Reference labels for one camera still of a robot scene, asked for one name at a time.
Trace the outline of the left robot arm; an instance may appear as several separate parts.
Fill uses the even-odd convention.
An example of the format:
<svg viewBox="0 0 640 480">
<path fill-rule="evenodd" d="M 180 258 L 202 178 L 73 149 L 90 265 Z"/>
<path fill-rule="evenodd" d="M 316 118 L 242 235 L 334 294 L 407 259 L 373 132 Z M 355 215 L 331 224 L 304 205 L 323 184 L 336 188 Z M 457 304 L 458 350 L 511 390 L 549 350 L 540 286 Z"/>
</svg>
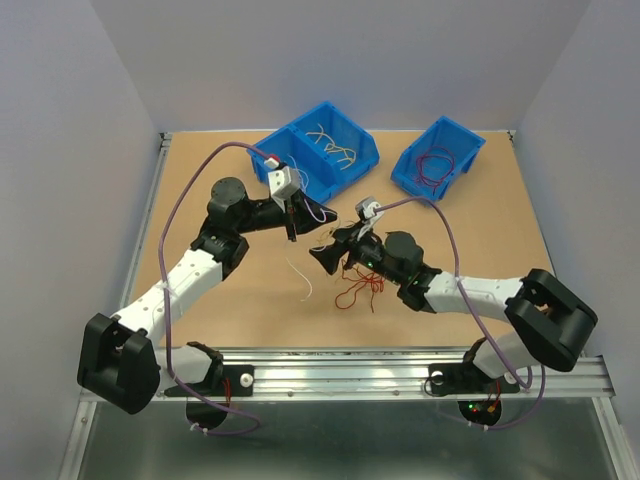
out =
<svg viewBox="0 0 640 480">
<path fill-rule="evenodd" d="M 335 211 L 298 187 L 286 187 L 282 198 L 271 194 L 252 200 L 241 180 L 217 181 L 199 234 L 177 264 L 128 306 L 87 322 L 78 384 L 129 414 L 140 412 L 157 392 L 180 383 L 202 394 L 220 391 L 220 352 L 192 341 L 159 353 L 158 344 L 167 342 L 172 324 L 239 266 L 249 249 L 246 234 L 283 228 L 293 241 L 336 219 Z"/>
</svg>

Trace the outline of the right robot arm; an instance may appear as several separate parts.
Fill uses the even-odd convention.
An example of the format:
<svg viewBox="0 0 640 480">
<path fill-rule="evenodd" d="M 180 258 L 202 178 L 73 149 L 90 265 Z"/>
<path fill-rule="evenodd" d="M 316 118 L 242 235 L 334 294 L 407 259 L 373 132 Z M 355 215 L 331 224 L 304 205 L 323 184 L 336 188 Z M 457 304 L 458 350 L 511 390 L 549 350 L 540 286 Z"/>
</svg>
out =
<svg viewBox="0 0 640 480">
<path fill-rule="evenodd" d="M 330 275 L 363 266 L 396 285 L 413 311 L 476 314 L 511 325 L 507 335 L 476 341 L 461 361 L 431 365 L 424 390 L 432 396 L 485 393 L 509 370 L 569 372 L 598 322 L 594 310 L 546 270 L 510 279 L 457 277 L 427 265 L 407 232 L 380 238 L 353 226 L 336 230 L 333 238 L 310 252 Z"/>
</svg>

